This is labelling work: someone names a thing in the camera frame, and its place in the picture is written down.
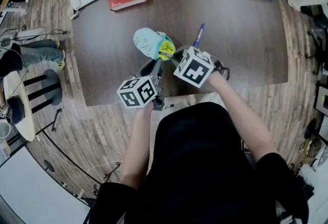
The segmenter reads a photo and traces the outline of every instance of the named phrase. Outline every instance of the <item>ar tag cube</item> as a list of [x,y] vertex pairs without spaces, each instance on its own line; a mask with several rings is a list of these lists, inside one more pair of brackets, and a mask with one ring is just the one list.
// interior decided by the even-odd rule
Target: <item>ar tag cube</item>
[[174,75],[200,88],[213,69],[211,56],[191,46],[174,71]]
[[141,108],[157,95],[149,76],[124,81],[117,90],[119,98],[126,108]]

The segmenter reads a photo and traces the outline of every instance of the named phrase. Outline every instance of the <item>dark brown table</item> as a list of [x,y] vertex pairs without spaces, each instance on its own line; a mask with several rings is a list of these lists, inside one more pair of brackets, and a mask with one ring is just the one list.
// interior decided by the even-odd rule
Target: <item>dark brown table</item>
[[[287,82],[284,27],[277,0],[147,0],[110,11],[108,0],[97,0],[73,20],[79,77],[87,106],[119,102],[116,90],[148,60],[133,44],[142,27],[165,32],[176,48],[192,44],[199,27],[199,47],[231,69],[234,88]],[[165,96],[211,92],[173,75],[165,63]]]

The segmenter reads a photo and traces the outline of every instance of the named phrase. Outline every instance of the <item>wooden floor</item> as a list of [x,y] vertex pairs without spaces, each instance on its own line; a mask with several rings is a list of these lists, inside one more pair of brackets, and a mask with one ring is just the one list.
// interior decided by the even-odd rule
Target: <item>wooden floor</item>
[[[299,162],[298,147],[302,143],[306,125],[317,112],[313,109],[315,98],[315,81],[312,74],[315,60],[307,60],[304,54],[313,53],[315,48],[306,32],[313,27],[310,18],[294,11],[285,0],[279,0],[281,15],[286,33],[288,53],[288,82],[256,88],[245,88],[238,93],[259,114],[268,126],[275,145],[288,164]],[[90,170],[95,165],[103,165],[108,161],[122,161],[129,140],[132,111],[127,111],[120,105],[86,107],[81,91],[80,79],[76,67],[74,39],[72,37],[71,21],[67,17],[68,0],[31,0],[26,16],[8,13],[1,25],[2,30],[15,28],[26,24],[28,28],[46,27],[68,30],[65,42],[66,68],[60,73],[64,96],[58,107],[47,107],[35,116],[37,129],[42,128],[54,118],[55,110],[63,109],[57,131],[47,131],[51,138],[78,165]],[[46,69],[57,70],[56,64],[41,63],[29,67],[27,78],[42,74]],[[37,90],[37,86],[29,87],[29,91]],[[152,144],[158,125],[159,114],[154,112],[152,118]],[[68,184],[68,189],[78,193],[86,189],[86,195],[93,197],[95,182],[78,169],[69,166],[69,161],[63,157],[52,144],[40,135],[41,141],[35,140],[28,144],[33,156],[43,164],[47,159],[55,168],[51,175],[58,181]],[[115,166],[111,162],[103,167],[96,167],[89,173],[102,181],[105,173]],[[111,177],[119,181],[119,170]]]

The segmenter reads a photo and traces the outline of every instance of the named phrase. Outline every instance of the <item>white panel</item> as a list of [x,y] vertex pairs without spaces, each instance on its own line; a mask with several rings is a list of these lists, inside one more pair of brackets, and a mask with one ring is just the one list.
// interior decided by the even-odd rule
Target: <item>white panel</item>
[[54,181],[24,147],[0,167],[0,195],[26,224],[81,224],[90,208]]

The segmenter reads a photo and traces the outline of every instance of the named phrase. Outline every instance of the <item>black stool base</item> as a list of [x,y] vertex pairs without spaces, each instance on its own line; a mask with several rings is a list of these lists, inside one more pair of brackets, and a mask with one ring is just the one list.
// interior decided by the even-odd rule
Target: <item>black stool base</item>
[[[46,78],[44,80],[42,80],[42,88],[51,86],[56,83],[60,84],[59,77],[55,71],[48,69],[43,73],[43,75],[45,75]],[[60,102],[62,101],[62,98],[63,98],[62,87],[59,86],[58,88],[46,93],[44,96],[47,101],[52,100],[51,104],[53,106],[57,106],[60,104]]]

